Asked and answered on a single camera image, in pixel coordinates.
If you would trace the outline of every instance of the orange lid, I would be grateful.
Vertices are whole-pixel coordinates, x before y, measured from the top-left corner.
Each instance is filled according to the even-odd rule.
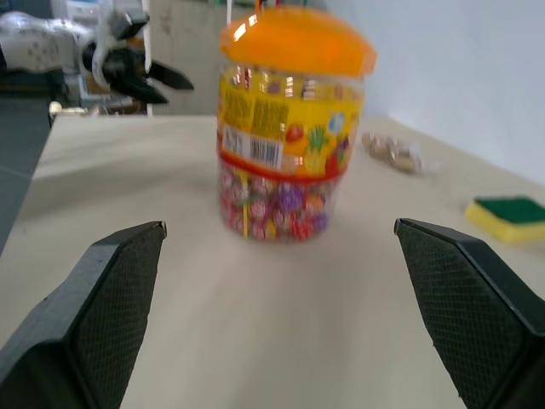
[[[265,9],[221,31],[232,61],[277,71],[359,78],[373,71],[376,52],[336,17],[296,6]]]

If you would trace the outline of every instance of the table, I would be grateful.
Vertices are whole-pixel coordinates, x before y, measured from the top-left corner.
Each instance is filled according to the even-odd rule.
[[[407,176],[359,144],[330,230],[268,245],[220,222],[212,117],[60,118],[0,259],[0,344],[92,242],[158,219],[169,237],[123,408],[463,408],[394,221],[487,239],[545,297],[542,244],[507,247],[462,216],[477,194],[545,189],[393,121],[363,128],[418,141],[443,170]]]

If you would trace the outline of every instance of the transparent plastic container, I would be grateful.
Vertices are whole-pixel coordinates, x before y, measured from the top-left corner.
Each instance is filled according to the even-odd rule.
[[[218,105],[224,221],[259,240],[323,232],[356,142],[373,48],[329,14],[286,7],[232,23],[221,50],[232,61]]]

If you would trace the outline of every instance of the fruit graphic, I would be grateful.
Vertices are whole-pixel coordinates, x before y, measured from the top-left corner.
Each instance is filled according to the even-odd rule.
[[[342,131],[342,128],[344,127],[344,122],[344,113],[338,112],[331,117],[330,122],[327,125],[327,129],[332,134],[338,134]]]
[[[311,149],[305,153],[303,164],[309,175],[319,175],[324,171],[325,157]]]
[[[337,153],[333,152],[331,156],[325,161],[325,174],[327,176],[333,176],[339,172],[339,161],[337,158]]]
[[[350,141],[348,140],[346,136],[343,136],[337,142],[337,148],[343,152],[346,151],[349,147],[350,147]]]
[[[310,150],[318,152],[320,152],[322,147],[329,142],[328,138],[325,136],[325,128],[323,126],[313,128],[308,134],[308,140],[310,143]]]
[[[286,142],[291,143],[299,141],[303,136],[305,136],[305,130],[302,125],[291,125],[286,132]]]
[[[291,125],[286,132],[284,154],[300,157],[307,150],[307,146],[308,139],[305,137],[303,126],[300,124]]]

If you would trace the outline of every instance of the gray floor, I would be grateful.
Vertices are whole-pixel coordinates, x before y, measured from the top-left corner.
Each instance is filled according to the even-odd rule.
[[[0,254],[48,138],[48,104],[0,95]]]

